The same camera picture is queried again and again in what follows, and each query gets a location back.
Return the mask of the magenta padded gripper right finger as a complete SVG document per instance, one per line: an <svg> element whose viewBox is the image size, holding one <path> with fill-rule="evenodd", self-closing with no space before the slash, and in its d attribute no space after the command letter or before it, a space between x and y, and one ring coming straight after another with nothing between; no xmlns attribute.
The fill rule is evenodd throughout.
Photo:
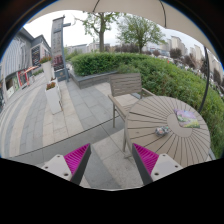
<svg viewBox="0 0 224 224"><path fill-rule="evenodd" d="M144 185L148 185L182 169L168 154L160 154L132 144L132 155Z"/></svg>

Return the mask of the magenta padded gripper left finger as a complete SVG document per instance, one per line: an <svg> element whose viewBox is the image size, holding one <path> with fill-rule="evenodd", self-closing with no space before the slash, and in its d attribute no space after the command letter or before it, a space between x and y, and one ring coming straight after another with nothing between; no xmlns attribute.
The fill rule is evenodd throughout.
<svg viewBox="0 0 224 224"><path fill-rule="evenodd" d="M90 144L83 145L65 156L57 154L42 167L56 176L79 185L91 155Z"/></svg>

